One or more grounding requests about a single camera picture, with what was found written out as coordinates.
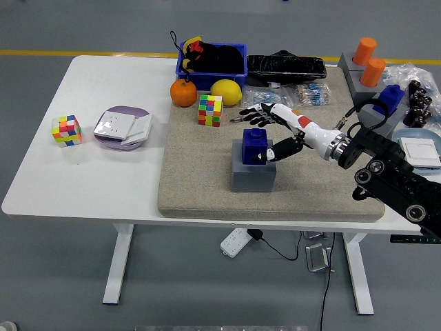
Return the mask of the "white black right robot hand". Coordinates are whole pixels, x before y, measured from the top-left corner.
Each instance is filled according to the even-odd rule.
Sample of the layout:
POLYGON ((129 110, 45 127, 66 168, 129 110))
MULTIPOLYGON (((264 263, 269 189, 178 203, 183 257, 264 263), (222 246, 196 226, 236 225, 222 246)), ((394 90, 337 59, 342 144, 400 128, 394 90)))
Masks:
POLYGON ((302 150, 316 150, 326 161, 337 161, 349 145, 348 137, 339 130, 322 129, 311 119, 282 103, 259 103, 240 111, 244 121, 262 128, 277 123, 290 129, 288 137, 252 157, 255 161, 280 161, 302 150))

